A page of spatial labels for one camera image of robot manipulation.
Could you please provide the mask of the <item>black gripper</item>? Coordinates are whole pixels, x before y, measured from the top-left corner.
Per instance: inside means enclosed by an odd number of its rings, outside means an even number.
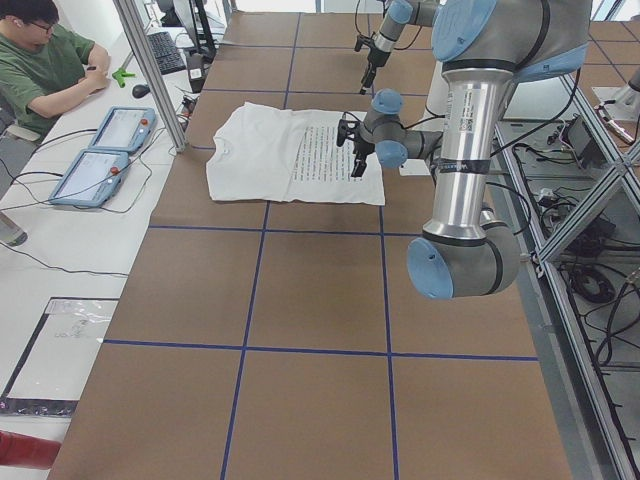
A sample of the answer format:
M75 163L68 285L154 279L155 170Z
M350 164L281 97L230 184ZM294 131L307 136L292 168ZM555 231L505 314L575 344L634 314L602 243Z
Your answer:
M376 76L376 69L384 67L390 56L390 39L382 33L374 33L372 36L358 34L354 50L359 52L363 46L369 48L367 55L367 68L361 79L359 93L365 95L372 87Z
M352 143L355 155L350 176L361 178L367 168L367 158L373 153L373 144L365 138L364 121L352 113L342 113L338 121L336 145L343 147L347 141Z

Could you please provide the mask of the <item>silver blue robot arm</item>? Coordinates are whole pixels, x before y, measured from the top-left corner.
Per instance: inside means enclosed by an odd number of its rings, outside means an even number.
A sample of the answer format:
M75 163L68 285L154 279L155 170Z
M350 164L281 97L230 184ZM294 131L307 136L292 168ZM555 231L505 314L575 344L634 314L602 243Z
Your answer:
M372 87L377 70L386 65L404 28L407 25L432 27L443 7L441 1L391 1L377 32L364 35L358 31L354 51L359 52L363 46L369 49L359 90L361 95Z
M339 142L353 143L357 177L370 155L385 167L431 163L432 216L407 253L410 279L423 296L490 295L516 278L518 242L484 203L495 127L517 85L583 65L590 16L587 1L394 1L380 29L358 38L357 46L369 50L361 81L369 87L405 26L430 27L447 87L438 133L402 125L403 101L391 89L376 93L362 120L341 120L337 133Z

